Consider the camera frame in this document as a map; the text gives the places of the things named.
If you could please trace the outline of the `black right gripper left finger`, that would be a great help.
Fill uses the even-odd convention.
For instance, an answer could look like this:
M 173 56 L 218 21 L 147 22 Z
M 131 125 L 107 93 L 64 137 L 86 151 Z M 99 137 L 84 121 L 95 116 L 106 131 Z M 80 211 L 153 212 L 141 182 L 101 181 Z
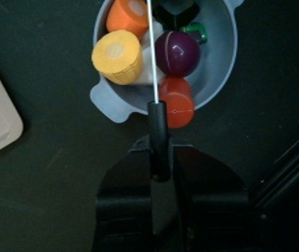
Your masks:
M 150 142 L 143 137 L 99 187 L 92 252 L 149 252 L 151 241 Z

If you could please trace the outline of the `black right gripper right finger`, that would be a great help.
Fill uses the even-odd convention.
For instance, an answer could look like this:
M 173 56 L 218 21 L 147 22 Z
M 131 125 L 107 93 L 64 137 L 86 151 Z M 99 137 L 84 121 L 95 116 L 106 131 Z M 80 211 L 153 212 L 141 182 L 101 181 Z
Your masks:
M 234 170 L 193 144 L 175 140 L 174 178 L 187 252 L 254 252 L 250 196 Z

